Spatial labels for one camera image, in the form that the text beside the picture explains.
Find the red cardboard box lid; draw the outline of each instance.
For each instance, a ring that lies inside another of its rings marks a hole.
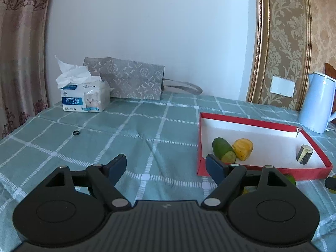
[[[281,173],[291,174],[295,180],[312,180],[326,178],[333,168],[313,139],[303,129],[297,132],[296,126],[211,113],[201,113],[199,120],[199,176],[209,176],[205,157],[213,153],[211,144],[216,137],[223,137],[231,145],[239,138],[252,141],[251,156],[246,161],[236,160],[248,170],[261,170],[264,165],[273,165]],[[296,161],[302,144],[314,150],[306,165]]]

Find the electric kettle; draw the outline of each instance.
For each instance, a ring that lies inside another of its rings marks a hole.
[[[324,133],[331,116],[335,98],[336,80],[322,73],[308,75],[309,88],[299,113],[299,123],[316,133]]]

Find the ribbed gray surface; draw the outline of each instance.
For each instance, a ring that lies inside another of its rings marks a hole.
[[[317,252],[311,244],[270,248],[250,243],[219,212],[205,211],[195,201],[140,201],[127,212],[111,215],[91,239],[66,248],[41,248],[24,243],[15,252]]]

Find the bag handle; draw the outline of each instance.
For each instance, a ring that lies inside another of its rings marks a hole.
[[[191,93],[193,95],[200,95],[203,92],[202,88],[200,88],[199,86],[197,86],[195,84],[192,84],[192,83],[189,83],[189,82],[176,81],[176,80],[170,80],[170,81],[174,81],[174,82],[177,82],[177,83],[180,83],[180,84],[183,84],[183,85],[189,85],[190,87],[182,86],[182,85],[162,85],[162,91],[165,90],[165,87],[172,87],[172,88],[177,88],[177,89],[186,91],[186,92]]]

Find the gold ornate trim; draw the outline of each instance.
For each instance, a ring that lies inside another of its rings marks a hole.
[[[302,72],[302,80],[300,86],[300,94],[298,96],[298,102],[296,104],[295,110],[300,111],[303,99],[306,93],[307,88],[307,81],[308,81],[308,73],[310,69],[310,57],[311,57],[311,39],[312,39],[312,29],[311,29],[311,9],[310,9],[310,0],[305,0],[306,2],[306,23],[307,23],[307,30],[306,30],[306,37],[307,37],[307,47],[306,47],[306,54],[305,54],[305,67]]]
[[[250,78],[249,92],[246,101],[258,103],[262,92],[268,57],[270,7],[269,0],[258,1],[258,18],[256,44],[254,49],[254,64]]]

